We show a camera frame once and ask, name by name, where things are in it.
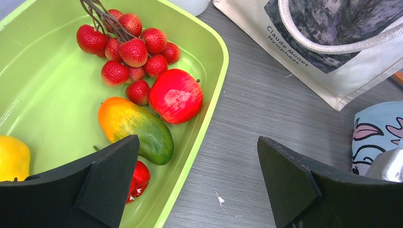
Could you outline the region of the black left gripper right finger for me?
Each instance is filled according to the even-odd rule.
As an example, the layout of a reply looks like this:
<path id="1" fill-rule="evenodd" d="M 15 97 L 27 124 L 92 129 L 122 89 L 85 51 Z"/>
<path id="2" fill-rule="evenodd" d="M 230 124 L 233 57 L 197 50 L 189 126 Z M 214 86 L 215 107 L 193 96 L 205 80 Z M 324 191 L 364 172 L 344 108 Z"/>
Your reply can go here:
<path id="1" fill-rule="evenodd" d="M 278 228 L 400 228 L 403 185 L 329 166 L 261 136 L 259 162 Z"/>

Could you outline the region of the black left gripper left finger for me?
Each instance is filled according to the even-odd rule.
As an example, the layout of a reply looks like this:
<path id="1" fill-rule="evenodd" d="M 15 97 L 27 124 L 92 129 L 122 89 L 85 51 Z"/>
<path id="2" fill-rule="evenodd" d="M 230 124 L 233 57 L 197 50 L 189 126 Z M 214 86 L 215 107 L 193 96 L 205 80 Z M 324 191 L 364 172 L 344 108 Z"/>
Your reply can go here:
<path id="1" fill-rule="evenodd" d="M 130 135 L 24 181 L 1 182 L 1 227 L 119 227 L 139 146 Z"/>

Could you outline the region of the blue plastic grocery bag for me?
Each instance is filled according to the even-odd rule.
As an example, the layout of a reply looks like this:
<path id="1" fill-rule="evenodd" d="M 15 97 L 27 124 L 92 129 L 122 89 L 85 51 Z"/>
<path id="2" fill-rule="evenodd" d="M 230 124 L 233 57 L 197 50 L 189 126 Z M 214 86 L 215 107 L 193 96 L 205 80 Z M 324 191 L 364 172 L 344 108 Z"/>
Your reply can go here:
<path id="1" fill-rule="evenodd" d="M 375 104 L 356 113 L 351 172 L 364 176 L 377 155 L 397 148 L 402 138 L 402 100 Z"/>

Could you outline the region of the red fruit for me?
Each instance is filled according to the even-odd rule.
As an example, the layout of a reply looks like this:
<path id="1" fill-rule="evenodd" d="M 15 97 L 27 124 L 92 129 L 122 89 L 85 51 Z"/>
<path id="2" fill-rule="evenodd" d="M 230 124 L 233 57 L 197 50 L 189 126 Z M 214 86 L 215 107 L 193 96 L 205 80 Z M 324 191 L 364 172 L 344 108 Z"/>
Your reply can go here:
<path id="1" fill-rule="evenodd" d="M 182 124 L 202 109 L 202 88 L 188 72 L 174 68 L 163 72 L 152 85 L 150 108 L 169 124 Z"/>

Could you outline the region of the canvas tote bag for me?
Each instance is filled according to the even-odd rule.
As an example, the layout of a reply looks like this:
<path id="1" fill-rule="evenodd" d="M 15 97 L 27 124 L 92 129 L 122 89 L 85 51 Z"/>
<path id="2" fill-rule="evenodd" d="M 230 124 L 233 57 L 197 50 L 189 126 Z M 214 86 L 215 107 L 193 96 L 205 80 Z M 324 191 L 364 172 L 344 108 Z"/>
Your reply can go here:
<path id="1" fill-rule="evenodd" d="M 400 0 L 215 0 L 333 109 L 403 67 Z"/>

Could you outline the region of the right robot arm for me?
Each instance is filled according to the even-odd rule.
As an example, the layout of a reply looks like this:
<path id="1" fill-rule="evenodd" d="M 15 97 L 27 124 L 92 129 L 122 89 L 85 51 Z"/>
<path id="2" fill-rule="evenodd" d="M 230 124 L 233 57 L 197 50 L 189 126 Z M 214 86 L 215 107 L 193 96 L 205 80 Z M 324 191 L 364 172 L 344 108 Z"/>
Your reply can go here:
<path id="1" fill-rule="evenodd" d="M 375 158 L 366 177 L 392 182 L 403 182 L 403 139 L 397 148 L 383 152 Z"/>

